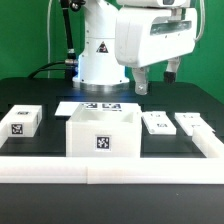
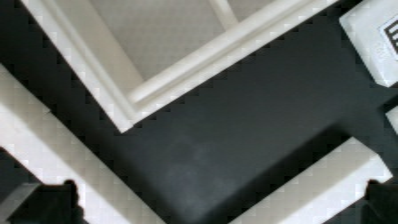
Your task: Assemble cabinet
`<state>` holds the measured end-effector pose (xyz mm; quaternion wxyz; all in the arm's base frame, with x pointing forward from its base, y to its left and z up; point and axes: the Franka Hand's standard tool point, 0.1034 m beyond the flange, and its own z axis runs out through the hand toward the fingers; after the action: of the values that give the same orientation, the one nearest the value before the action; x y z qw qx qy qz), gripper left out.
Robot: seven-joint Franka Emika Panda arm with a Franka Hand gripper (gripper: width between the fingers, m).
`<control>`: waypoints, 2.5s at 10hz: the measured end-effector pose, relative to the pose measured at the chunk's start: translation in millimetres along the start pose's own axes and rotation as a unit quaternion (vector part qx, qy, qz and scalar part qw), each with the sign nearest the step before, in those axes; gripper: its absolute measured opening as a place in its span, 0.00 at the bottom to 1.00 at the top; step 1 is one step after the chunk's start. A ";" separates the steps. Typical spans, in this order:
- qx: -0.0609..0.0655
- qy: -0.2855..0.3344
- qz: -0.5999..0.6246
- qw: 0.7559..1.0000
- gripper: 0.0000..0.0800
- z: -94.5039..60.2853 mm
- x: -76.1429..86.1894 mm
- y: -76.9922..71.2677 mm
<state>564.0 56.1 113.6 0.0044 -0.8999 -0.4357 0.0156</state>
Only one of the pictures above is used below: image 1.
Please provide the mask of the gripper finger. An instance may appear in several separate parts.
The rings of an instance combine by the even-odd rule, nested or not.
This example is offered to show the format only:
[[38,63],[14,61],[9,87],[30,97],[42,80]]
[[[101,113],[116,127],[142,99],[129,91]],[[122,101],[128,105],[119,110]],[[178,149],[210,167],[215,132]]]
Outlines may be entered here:
[[167,68],[164,72],[165,83],[172,84],[175,82],[180,63],[181,63],[180,57],[175,57],[168,60]]
[[147,67],[140,67],[140,68],[133,68],[132,75],[135,80],[135,92],[138,95],[146,95],[148,93],[148,68]]

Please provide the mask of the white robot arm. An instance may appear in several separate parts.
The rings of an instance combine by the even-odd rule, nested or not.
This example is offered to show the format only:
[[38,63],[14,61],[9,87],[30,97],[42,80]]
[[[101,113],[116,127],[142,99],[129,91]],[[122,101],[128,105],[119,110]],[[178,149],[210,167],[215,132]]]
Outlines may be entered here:
[[[148,92],[149,67],[165,61],[164,81],[176,79],[181,57],[194,50],[200,32],[193,0],[59,0],[67,36],[73,86],[109,92],[129,84],[129,67],[135,92]],[[84,11],[85,45],[75,54],[69,12]]]

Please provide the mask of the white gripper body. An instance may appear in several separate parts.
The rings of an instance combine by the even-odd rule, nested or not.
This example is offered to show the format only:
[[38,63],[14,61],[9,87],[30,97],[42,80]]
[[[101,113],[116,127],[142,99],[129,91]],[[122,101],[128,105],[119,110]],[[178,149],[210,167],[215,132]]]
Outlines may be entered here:
[[171,9],[124,7],[115,26],[115,57],[127,67],[144,67],[191,53],[195,47],[197,12],[187,8],[182,20]]

